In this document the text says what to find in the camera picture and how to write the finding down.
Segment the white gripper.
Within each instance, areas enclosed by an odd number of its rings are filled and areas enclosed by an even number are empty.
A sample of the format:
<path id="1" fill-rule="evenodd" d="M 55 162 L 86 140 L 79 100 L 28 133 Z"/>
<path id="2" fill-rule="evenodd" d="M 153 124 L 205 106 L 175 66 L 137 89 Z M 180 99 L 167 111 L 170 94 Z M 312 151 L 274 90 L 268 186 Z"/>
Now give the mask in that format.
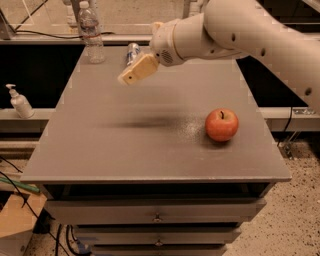
<path id="1" fill-rule="evenodd" d="M 149 46 L 155 56 L 150 53 L 139 53 L 132 64 L 118 76 L 121 84 L 131 85 L 145 79 L 158 70 L 159 63 L 166 67 L 183 63 L 174 43 L 174 31 L 178 22 L 179 19 L 175 19 L 166 23 L 154 22 L 151 25 L 152 38 Z"/>

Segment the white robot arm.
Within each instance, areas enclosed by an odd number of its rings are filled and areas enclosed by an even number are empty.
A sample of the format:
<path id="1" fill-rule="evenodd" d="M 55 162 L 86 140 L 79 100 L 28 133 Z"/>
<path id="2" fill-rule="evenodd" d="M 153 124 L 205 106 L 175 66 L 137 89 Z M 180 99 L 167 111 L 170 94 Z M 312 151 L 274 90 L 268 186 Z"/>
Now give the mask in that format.
<path id="1" fill-rule="evenodd" d="M 155 22 L 149 46 L 118 76 L 120 83 L 134 84 L 159 65 L 244 54 L 320 111 L 320 41 L 281 24 L 256 0 L 210 0 L 200 14 Z"/>

